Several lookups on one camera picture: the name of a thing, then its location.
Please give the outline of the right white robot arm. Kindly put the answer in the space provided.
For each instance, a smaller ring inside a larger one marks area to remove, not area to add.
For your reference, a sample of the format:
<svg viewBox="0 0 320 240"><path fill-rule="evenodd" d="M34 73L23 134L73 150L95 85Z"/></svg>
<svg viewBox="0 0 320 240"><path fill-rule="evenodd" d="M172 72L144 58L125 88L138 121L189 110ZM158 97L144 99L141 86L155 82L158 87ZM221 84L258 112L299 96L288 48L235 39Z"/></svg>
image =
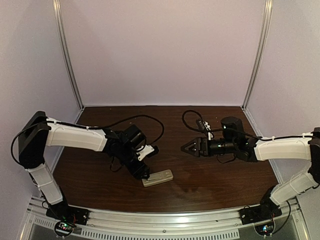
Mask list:
<svg viewBox="0 0 320 240"><path fill-rule="evenodd" d="M235 159L257 163L266 160L296 159L309 161L304 169L289 180L267 190L260 201L260 212L270 216L287 200L320 185L320 129L301 135L265 138L246 133L241 119L228 116L221 121L222 138L214 138L214 130L202 118L197 120L196 137L181 146L181 151L195 157L232 154Z"/></svg>

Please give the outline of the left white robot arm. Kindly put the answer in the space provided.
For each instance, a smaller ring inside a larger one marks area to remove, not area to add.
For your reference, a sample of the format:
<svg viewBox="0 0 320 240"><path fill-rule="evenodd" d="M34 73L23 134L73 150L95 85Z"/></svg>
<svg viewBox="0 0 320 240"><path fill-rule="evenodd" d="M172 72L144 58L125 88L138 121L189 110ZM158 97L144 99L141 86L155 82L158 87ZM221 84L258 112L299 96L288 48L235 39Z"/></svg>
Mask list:
<svg viewBox="0 0 320 240"><path fill-rule="evenodd" d="M137 180L150 177L150 168L144 163L144 158L158 152L158 148L148 144L145 134L134 124L125 130L113 130L111 126L78 125L47 117L44 111L37 111L11 143L18 145L18 157L14 161L35 180L50 206L62 205L65 198L46 164L46 147L105 153L118 159Z"/></svg>

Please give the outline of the grey remote control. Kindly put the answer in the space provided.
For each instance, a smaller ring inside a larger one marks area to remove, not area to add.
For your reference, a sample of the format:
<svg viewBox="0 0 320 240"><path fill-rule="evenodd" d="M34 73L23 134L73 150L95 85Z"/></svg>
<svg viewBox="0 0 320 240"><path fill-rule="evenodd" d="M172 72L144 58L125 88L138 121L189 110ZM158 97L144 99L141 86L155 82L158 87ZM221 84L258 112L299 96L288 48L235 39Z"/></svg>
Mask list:
<svg viewBox="0 0 320 240"><path fill-rule="evenodd" d="M170 169L150 174L148 179L142 179L144 187L151 187L173 180L174 176Z"/></svg>

